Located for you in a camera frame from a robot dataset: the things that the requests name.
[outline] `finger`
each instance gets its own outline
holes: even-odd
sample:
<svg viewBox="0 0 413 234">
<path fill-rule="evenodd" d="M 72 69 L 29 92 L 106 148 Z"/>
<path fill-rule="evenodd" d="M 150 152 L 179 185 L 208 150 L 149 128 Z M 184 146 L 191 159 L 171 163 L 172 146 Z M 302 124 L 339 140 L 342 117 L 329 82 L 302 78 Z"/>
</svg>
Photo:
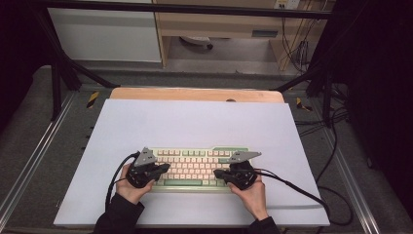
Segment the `finger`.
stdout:
<svg viewBox="0 0 413 234">
<path fill-rule="evenodd" d="M 152 186 L 155 183 L 155 179 L 152 179 L 151 181 L 149 181 L 142 189 L 145 191 L 145 193 L 149 192 L 150 190 L 152 190 Z"/>
<path fill-rule="evenodd" d="M 261 170 L 259 170 L 259 169 L 255 169 L 255 171 L 258 172 L 258 173 L 261 173 Z M 255 181 L 257 181 L 257 180 L 262 180 L 262 176 L 257 175 L 257 179 Z"/>
<path fill-rule="evenodd" d="M 236 185 L 234 185 L 231 182 L 227 183 L 228 187 L 231 189 L 231 192 L 235 193 L 235 194 L 239 194 L 241 192 L 240 188 L 238 188 Z"/>
<path fill-rule="evenodd" d="M 126 177 L 128 173 L 128 169 L 131 164 L 126 164 L 124 167 L 122 167 L 122 172 L 121 172 L 121 178 Z"/>
</svg>

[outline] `mechanical keyboard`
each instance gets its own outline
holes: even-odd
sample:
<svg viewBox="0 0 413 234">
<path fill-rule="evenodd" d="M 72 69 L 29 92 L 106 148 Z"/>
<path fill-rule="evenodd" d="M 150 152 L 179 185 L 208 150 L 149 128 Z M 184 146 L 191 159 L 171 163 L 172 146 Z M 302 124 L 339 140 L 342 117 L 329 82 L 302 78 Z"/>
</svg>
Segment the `mechanical keyboard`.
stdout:
<svg viewBox="0 0 413 234">
<path fill-rule="evenodd" d="M 229 169 L 228 159 L 246 147 L 202 148 L 149 148 L 157 164 L 170 164 L 154 184 L 153 192 L 229 192 L 223 179 L 217 179 L 215 169 Z"/>
</svg>

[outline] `person's right hand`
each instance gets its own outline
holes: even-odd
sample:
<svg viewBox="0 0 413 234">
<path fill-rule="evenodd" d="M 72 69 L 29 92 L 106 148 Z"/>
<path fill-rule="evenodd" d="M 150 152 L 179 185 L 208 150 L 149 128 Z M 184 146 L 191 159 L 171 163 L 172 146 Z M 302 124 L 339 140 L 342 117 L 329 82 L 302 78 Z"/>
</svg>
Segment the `person's right hand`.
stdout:
<svg viewBox="0 0 413 234">
<path fill-rule="evenodd" d="M 130 166 L 131 164 L 127 164 L 122 168 L 121 178 L 126 178 Z M 155 180 L 152 179 L 148 182 L 148 184 L 146 184 L 145 187 L 135 188 L 128 182 L 127 179 L 123 179 L 116 183 L 116 192 L 126 200 L 136 205 L 139 203 L 142 196 L 152 189 L 154 183 Z"/>
<path fill-rule="evenodd" d="M 228 183 L 231 192 L 237 194 L 244 203 L 246 209 L 258 220 L 268 217 L 266 200 L 265 200 L 265 184 L 262 182 L 261 175 L 257 177 L 255 182 L 246 190 L 240 190 L 236 185 Z"/>
</svg>

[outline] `metal frame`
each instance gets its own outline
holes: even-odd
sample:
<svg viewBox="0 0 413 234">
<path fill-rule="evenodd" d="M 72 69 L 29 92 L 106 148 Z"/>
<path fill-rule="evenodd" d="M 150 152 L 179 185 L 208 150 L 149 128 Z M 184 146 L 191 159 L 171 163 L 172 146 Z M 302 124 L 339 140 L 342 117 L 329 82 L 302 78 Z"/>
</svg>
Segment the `metal frame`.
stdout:
<svg viewBox="0 0 413 234">
<path fill-rule="evenodd" d="M 27 161 L 26 165 L 21 171 L 15 184 L 13 185 L 12 189 L 9 191 L 6 199 L 1 204 L 0 206 L 0 233 L 5 228 L 6 223 L 9 220 L 10 216 L 12 215 L 12 212 L 15 209 L 16 205 L 18 204 L 21 196 L 23 195 L 24 190 L 26 189 L 28 183 L 30 182 L 37 168 L 39 167 L 40 162 L 43 159 L 43 156 L 48 150 L 49 145 L 52 143 L 52 140 L 54 139 L 58 129 L 60 128 L 61 123 L 64 120 L 64 117 L 69 111 L 69 108 L 76 96 L 77 96 L 77 92 L 71 92 L 66 96 L 63 102 L 63 105 L 62 105 L 62 111 L 57 116 L 56 120 L 51 122 L 48 129 L 43 134 L 42 138 L 40 139 L 39 143 L 36 146 L 36 149 L 31 154 L 29 160 Z"/>
<path fill-rule="evenodd" d="M 312 107 L 314 108 L 319 119 L 322 119 L 322 111 L 320 103 L 311 98 Z M 334 145 L 334 134 L 331 129 L 323 128 L 324 134 L 328 140 L 330 148 L 333 148 Z M 347 164 L 346 158 L 341 152 L 340 147 L 337 145 L 336 152 L 334 154 L 334 162 L 337 166 L 337 170 L 343 179 L 344 185 L 346 186 L 347 192 L 349 193 L 350 198 L 352 199 L 353 206 L 358 215 L 358 219 L 361 223 L 361 226 L 364 229 L 365 233 L 369 234 L 378 234 L 380 233 L 379 226 L 374 219 L 373 214 L 368 208 L 367 202 L 362 195 L 362 192 L 357 184 L 355 177 L 353 176 L 352 170 Z"/>
<path fill-rule="evenodd" d="M 291 11 L 280 9 L 240 8 L 221 6 L 197 6 L 174 4 L 149 4 L 149 3 L 122 3 L 100 1 L 76 1 L 76 0 L 31 0 L 34 6 L 62 9 L 123 11 L 123 12 L 156 12 L 156 13 L 182 13 L 182 14 L 207 14 L 228 16 L 251 16 L 273 18 L 296 18 L 328 20 L 331 17 L 343 15 L 331 12 Z"/>
</svg>

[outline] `gray carpet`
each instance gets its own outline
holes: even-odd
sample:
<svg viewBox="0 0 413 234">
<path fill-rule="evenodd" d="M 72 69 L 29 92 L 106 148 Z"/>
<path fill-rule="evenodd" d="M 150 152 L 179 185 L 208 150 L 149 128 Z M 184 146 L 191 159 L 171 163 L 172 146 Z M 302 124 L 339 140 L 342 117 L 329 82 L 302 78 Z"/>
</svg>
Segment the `gray carpet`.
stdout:
<svg viewBox="0 0 413 234">
<path fill-rule="evenodd" d="M 96 73 L 104 79 L 124 86 L 194 87 L 268 90 L 284 84 L 295 74 L 294 70 L 280 72 L 275 59 L 268 53 L 268 43 L 262 41 L 213 39 L 214 49 L 190 46 L 174 38 L 171 43 L 169 67 L 144 69 L 136 67 L 128 71 L 108 71 L 105 66 L 97 67 Z M 73 233 L 57 228 L 53 222 L 87 146 L 88 138 L 103 102 L 110 90 L 97 88 L 92 80 L 82 77 L 85 84 L 68 111 L 52 144 L 47 150 L 32 180 L 28 184 L 18 205 L 7 223 L 7 230 L 16 233 Z M 7 128 L 0 133 L 0 199 L 3 201 L 31 153 L 47 130 L 52 116 L 51 76 L 48 69 L 41 69 L 35 75 L 33 86 Z M 290 104 L 295 120 L 318 120 L 315 111 L 296 107 L 296 97 L 303 104 L 311 105 L 301 83 L 285 92 L 284 98 Z M 92 109 L 86 108 L 94 90 L 100 90 Z M 335 108 L 340 103 L 333 102 Z M 311 127 L 297 127 L 299 133 Z M 368 203 L 382 233 L 413 233 L 413 224 L 402 205 L 395 197 L 383 174 L 367 167 L 366 158 L 352 129 L 351 122 L 337 124 L 340 149 L 350 165 L 357 183 Z M 331 150 L 322 131 L 303 136 L 302 143 L 316 177 L 326 163 Z M 326 170 L 319 185 L 334 189 L 349 200 L 346 187 L 334 161 Z M 346 204 L 337 196 L 322 190 L 321 196 L 329 204 L 331 218 L 343 222 L 349 217 Z M 154 230 L 141 230 L 153 233 Z M 314 233 L 315 229 L 292 229 L 287 233 Z M 322 230 L 324 233 L 363 233 L 357 214 L 347 226 L 332 224 Z M 158 233 L 172 233 L 163 230 Z"/>
<path fill-rule="evenodd" d="M 250 77 L 240 75 L 222 75 L 220 79 L 215 76 L 203 74 L 167 74 L 167 73 L 125 73 L 114 75 L 106 74 L 108 80 L 118 81 L 131 86 L 163 86 L 170 87 L 203 87 L 203 88 L 274 88 L 282 81 L 267 77 Z M 57 213 L 56 204 L 61 201 L 73 177 L 83 149 L 88 143 L 87 136 L 92 133 L 101 106 L 110 91 L 100 91 L 92 109 L 86 108 L 92 90 L 84 90 L 77 94 L 60 130 L 48 149 L 42 163 L 29 183 L 26 191 L 12 214 L 7 228 L 56 228 L 53 221 Z M 285 101 L 290 104 L 295 120 L 317 120 L 314 111 L 298 109 L 295 96 L 302 90 L 297 88 L 294 92 L 285 95 Z M 13 181 L 27 161 L 42 133 L 46 130 L 51 116 L 50 76 L 47 70 L 40 70 L 35 78 L 35 83 L 29 95 L 16 113 L 8 128 L 1 135 L 1 165 L 4 176 L 1 179 L 1 197 L 5 198 Z M 301 133 L 309 127 L 298 127 Z M 405 210 L 394 196 L 389 185 L 380 172 L 368 169 L 363 153 L 357 143 L 350 123 L 342 122 L 337 125 L 339 144 L 350 162 L 353 172 L 357 177 L 362 192 L 379 227 L 383 232 L 395 233 L 413 231 L 411 220 Z M 317 176 L 325 164 L 330 150 L 322 131 L 302 137 L 312 172 Z M 336 190 L 343 196 L 349 197 L 342 179 L 333 164 L 320 180 L 320 185 Z M 322 197 L 329 203 L 332 211 L 331 218 L 336 221 L 345 221 L 349 217 L 346 205 L 336 196 L 321 191 Z M 304 233 L 305 230 L 290 230 L 289 232 Z M 354 221 L 348 226 L 331 225 L 323 229 L 326 233 L 362 233 L 363 229 L 355 214 Z"/>
</svg>

